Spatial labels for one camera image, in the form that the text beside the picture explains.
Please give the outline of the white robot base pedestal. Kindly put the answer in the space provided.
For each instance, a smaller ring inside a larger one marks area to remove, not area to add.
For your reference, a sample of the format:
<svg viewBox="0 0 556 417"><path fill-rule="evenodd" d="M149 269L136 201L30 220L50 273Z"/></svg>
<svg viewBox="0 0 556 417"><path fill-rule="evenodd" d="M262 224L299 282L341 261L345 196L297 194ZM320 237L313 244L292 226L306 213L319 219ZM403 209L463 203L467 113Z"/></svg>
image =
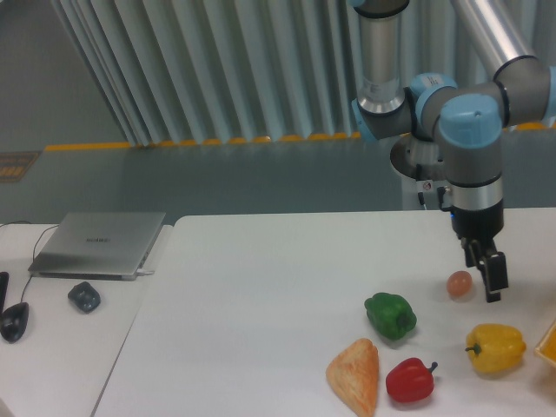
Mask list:
<svg viewBox="0 0 556 417"><path fill-rule="evenodd" d="M437 188L447 184L440 148L413 135L402 136L391 148L390 162L400 178L405 210L438 210Z"/></svg>

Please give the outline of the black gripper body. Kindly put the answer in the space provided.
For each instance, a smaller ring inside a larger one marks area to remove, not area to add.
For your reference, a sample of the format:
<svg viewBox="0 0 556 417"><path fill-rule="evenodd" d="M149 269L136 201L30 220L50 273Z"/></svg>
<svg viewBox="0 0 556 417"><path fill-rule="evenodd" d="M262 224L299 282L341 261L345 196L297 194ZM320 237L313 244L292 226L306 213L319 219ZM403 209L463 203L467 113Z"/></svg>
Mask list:
<svg viewBox="0 0 556 417"><path fill-rule="evenodd" d="M504 226L503 208L502 203L482 210L450 208L453 230L463 250L465 241L479 241L482 257L498 253L493 239Z"/></svg>

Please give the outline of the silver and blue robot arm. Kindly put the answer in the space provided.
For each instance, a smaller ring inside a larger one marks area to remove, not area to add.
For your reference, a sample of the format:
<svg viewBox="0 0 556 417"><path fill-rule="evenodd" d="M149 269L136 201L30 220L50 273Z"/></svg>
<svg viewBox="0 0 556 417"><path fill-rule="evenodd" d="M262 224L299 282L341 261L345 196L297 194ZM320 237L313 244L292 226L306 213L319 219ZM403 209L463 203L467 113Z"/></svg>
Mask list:
<svg viewBox="0 0 556 417"><path fill-rule="evenodd" d="M352 103L364 138L401 134L429 142L443 169L437 195L450 214L466 264L480 271L486 299L508 286L502 230L501 132L555 115L555 70L534 55L501 1L455 1L489 81L462 89L438 73L400 84L400 17L405 1L353 1L363 45L363 84Z"/></svg>

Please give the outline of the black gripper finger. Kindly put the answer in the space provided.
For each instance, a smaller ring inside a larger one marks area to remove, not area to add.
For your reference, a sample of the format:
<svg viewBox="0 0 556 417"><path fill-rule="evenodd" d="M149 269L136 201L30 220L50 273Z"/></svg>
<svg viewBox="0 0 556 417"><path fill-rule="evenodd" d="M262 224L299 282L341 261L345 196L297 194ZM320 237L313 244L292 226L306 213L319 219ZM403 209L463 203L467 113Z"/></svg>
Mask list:
<svg viewBox="0 0 556 417"><path fill-rule="evenodd" d="M465 262L468 268L480 268L482 251L479 241L464 242Z"/></svg>
<svg viewBox="0 0 556 417"><path fill-rule="evenodd" d="M500 301L501 291L508 288L505 254L498 252L492 256L481 257L479 270L485 286L486 302Z"/></svg>

